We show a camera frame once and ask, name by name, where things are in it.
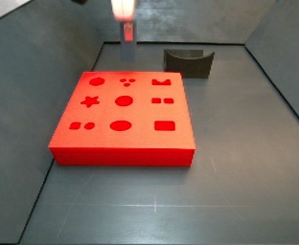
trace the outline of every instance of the gray floor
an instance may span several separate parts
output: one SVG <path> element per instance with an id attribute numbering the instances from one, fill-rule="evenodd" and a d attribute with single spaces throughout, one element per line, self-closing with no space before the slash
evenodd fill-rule
<path id="1" fill-rule="evenodd" d="M 299 243 L 299 122 L 242 46 L 138 45 L 96 70 L 162 71 L 164 48 L 217 52 L 211 77 L 186 79 L 191 168 L 53 166 L 28 244 Z"/>

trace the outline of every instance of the gray wall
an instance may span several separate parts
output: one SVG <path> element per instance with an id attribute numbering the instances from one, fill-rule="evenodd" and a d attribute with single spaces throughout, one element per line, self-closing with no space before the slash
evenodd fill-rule
<path id="1" fill-rule="evenodd" d="M 281 0 L 246 46 L 299 116 L 299 0 Z"/>
<path id="2" fill-rule="evenodd" d="M 245 44 L 275 0 L 138 0 L 138 41 Z M 111 1 L 88 0 L 104 40 L 119 40 Z"/>
<path id="3" fill-rule="evenodd" d="M 103 42 L 90 10 L 37 0 L 0 20 L 0 242 L 16 243 L 45 180 L 47 144 Z"/>

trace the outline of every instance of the red shape sorter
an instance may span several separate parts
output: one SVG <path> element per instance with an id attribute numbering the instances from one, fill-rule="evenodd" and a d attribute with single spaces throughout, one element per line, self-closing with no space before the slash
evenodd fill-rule
<path id="1" fill-rule="evenodd" d="M 180 74 L 86 72 L 49 149 L 60 165 L 188 167 L 195 138 Z"/>

